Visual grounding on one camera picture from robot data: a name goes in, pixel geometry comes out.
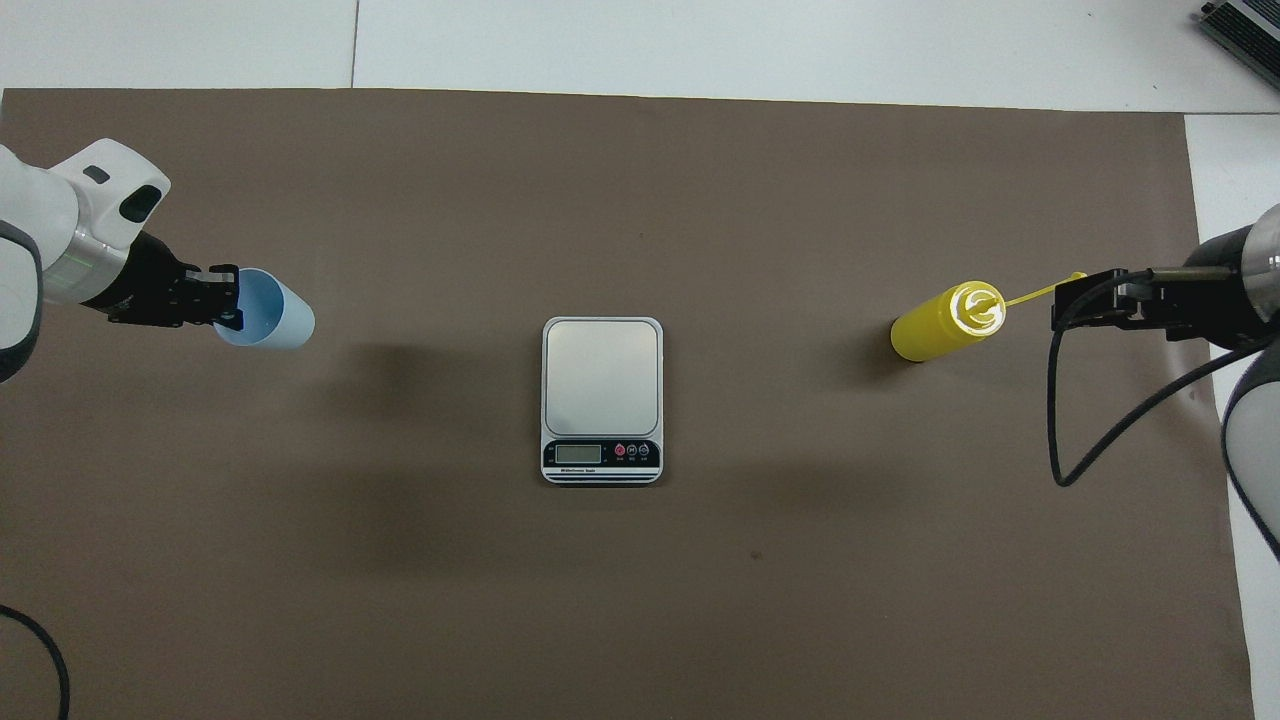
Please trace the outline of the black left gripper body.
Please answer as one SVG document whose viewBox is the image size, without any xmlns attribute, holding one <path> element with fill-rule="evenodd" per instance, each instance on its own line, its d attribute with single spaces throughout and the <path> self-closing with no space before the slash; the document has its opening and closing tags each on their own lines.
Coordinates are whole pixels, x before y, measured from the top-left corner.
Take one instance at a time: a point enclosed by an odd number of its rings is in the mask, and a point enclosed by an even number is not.
<svg viewBox="0 0 1280 720">
<path fill-rule="evenodd" d="M 114 323 L 207 325 L 218 316 L 218 269 L 183 263 L 161 240 L 142 232 L 116 278 L 84 306 Z"/>
</svg>

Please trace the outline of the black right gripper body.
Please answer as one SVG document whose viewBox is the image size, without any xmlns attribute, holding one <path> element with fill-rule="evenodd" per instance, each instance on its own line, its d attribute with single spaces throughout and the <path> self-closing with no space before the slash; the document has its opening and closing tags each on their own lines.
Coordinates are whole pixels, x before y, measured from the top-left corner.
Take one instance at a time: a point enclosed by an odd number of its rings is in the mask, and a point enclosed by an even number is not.
<svg viewBox="0 0 1280 720">
<path fill-rule="evenodd" d="M 1207 340 L 1236 350 L 1274 333 L 1274 232 L 1240 228 L 1202 243 L 1160 272 L 1172 307 L 1165 340 Z"/>
</svg>

